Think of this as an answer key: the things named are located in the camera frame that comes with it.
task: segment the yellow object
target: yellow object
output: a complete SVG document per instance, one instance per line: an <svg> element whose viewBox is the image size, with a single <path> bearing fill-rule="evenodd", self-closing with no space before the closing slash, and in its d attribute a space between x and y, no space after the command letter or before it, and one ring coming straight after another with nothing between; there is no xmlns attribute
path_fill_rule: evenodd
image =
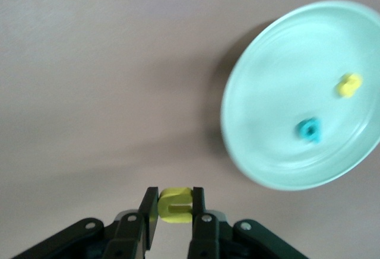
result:
<svg viewBox="0 0 380 259"><path fill-rule="evenodd" d="M359 74L346 74L337 86L338 94L342 97L352 97L362 85L363 78Z"/></svg>
<svg viewBox="0 0 380 259"><path fill-rule="evenodd" d="M164 189L159 198L159 215L164 222L192 222L192 190L190 188Z"/></svg>

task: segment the silver screw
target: silver screw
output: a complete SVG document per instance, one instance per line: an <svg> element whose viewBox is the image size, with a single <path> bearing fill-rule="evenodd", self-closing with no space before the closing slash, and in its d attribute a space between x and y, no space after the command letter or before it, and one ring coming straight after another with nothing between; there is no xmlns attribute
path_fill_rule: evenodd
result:
<svg viewBox="0 0 380 259"><path fill-rule="evenodd" d="M248 222L242 222L242 224L240 225L240 228L243 230L251 230L252 226Z"/></svg>
<svg viewBox="0 0 380 259"><path fill-rule="evenodd" d="M134 222L135 220L137 220L137 216L134 216L134 215L128 216L128 218L127 218L127 221L129 221L129 222Z"/></svg>
<svg viewBox="0 0 380 259"><path fill-rule="evenodd" d="M95 227L95 225L96 225L96 224L95 224L94 222L89 222L88 224L85 225L84 228L86 228L86 229L92 229L92 228Z"/></svg>
<svg viewBox="0 0 380 259"><path fill-rule="evenodd" d="M212 219L213 218L209 214L205 214L204 216L202 216L202 220L204 222L210 222L210 221L212 221Z"/></svg>

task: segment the turquoise plate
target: turquoise plate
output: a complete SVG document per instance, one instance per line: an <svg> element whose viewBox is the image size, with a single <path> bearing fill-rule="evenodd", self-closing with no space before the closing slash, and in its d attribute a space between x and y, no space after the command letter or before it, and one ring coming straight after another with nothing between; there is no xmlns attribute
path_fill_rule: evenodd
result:
<svg viewBox="0 0 380 259"><path fill-rule="evenodd" d="M362 78L352 97L337 91L346 74ZM318 125L301 132L308 120ZM380 140L380 15L324 1L272 23L229 77L221 130L236 166L266 187L308 189L353 169Z"/></svg>

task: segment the light blue plate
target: light blue plate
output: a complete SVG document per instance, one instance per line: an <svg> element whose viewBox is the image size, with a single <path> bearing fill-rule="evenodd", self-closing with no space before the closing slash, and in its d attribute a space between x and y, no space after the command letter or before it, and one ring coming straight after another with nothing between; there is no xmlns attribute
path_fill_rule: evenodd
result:
<svg viewBox="0 0 380 259"><path fill-rule="evenodd" d="M336 89L347 73L363 78L351 98ZM297 132L307 119L318 142ZM308 189L353 169L380 140L380 15L324 1L272 23L229 77L221 130L237 167L266 187Z"/></svg>

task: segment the gray surface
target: gray surface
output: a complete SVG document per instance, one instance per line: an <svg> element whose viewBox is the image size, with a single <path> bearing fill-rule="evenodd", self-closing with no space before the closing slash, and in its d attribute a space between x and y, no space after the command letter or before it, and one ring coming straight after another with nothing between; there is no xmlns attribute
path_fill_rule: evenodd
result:
<svg viewBox="0 0 380 259"><path fill-rule="evenodd" d="M319 0L0 0L0 250L8 258L148 186L202 186L311 258L380 257L380 150L323 187L245 178L219 135L224 82L262 24ZM354 0L380 10L379 0ZM159 222L147 258L186 258Z"/></svg>

